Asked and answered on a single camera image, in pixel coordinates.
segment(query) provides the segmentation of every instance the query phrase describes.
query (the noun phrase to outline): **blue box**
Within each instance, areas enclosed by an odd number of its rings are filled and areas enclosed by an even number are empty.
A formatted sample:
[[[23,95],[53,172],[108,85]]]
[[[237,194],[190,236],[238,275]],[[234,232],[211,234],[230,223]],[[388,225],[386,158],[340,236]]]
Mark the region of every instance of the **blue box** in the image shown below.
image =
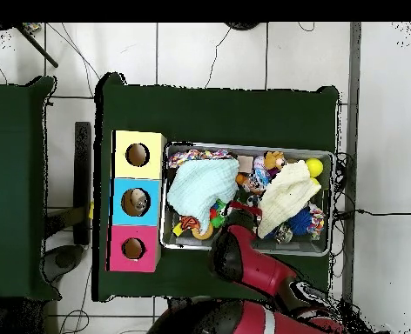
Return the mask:
[[[126,214],[121,205],[122,196],[129,189],[139,188],[148,193],[150,207],[140,217]],[[160,201],[160,180],[114,178],[114,196],[112,199],[112,225],[153,225],[158,226]]]

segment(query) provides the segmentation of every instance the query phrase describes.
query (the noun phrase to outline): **dark green cloth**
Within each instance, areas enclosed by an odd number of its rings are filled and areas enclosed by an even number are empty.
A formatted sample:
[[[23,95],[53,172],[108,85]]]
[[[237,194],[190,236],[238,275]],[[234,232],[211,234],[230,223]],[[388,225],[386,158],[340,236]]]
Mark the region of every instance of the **dark green cloth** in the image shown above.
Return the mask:
[[[337,100],[333,86],[316,92],[204,90],[123,85],[117,73],[102,78],[96,88],[95,143],[97,150],[101,145],[101,154],[95,152],[95,160],[101,159],[101,172],[94,176],[95,191],[101,191],[100,207],[94,208],[95,217],[100,215],[100,232],[93,237],[99,247],[94,255],[98,257],[99,299],[110,295],[260,297],[246,287],[213,277],[207,269],[207,252],[201,250],[163,250],[154,273],[105,270],[112,130],[160,132],[169,141],[334,152]],[[315,287],[327,289],[328,255],[277,258],[299,269]]]
[[[58,297],[40,272],[44,100],[54,84],[0,85],[0,297]]]

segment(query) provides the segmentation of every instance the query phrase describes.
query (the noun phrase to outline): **yellow box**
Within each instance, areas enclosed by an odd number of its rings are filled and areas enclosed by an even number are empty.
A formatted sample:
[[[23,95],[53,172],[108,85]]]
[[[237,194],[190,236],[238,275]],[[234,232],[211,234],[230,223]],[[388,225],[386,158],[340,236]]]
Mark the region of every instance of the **yellow box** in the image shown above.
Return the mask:
[[[112,145],[114,154],[114,177],[136,179],[162,179],[162,161],[164,157],[165,137],[160,133],[115,130],[116,145]],[[127,152],[133,144],[144,146],[147,161],[142,166],[132,165]]]

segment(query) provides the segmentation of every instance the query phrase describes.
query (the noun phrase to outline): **shape sorter box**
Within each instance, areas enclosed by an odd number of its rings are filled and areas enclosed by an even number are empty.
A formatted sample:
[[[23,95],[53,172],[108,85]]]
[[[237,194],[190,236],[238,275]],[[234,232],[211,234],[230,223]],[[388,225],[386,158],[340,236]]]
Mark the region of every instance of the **shape sorter box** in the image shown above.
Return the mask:
[[[129,259],[123,244],[130,238],[139,240],[145,248],[142,257]],[[110,271],[154,272],[160,259],[158,228],[154,226],[113,225],[110,242]]]
[[[160,133],[114,130],[112,143],[115,178],[162,179],[166,140]],[[146,164],[134,166],[127,160],[127,151],[133,144],[145,147],[148,156]]]
[[[114,130],[111,135],[111,181],[108,209],[109,236],[107,244],[108,271],[154,272],[160,258],[158,240],[160,198],[165,138],[160,133]],[[130,161],[133,145],[145,148],[145,161],[139,166]],[[146,194],[146,211],[132,216],[123,208],[128,190],[140,189]],[[138,258],[128,258],[124,244],[138,240],[144,252]]]

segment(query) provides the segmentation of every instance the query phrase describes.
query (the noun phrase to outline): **white stripe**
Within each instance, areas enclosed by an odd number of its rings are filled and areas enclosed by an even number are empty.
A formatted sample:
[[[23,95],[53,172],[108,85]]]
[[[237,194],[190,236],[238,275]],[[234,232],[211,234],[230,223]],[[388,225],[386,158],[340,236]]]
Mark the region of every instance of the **white stripe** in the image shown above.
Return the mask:
[[[265,310],[265,331],[263,334],[275,334],[275,316],[273,312],[263,306]]]

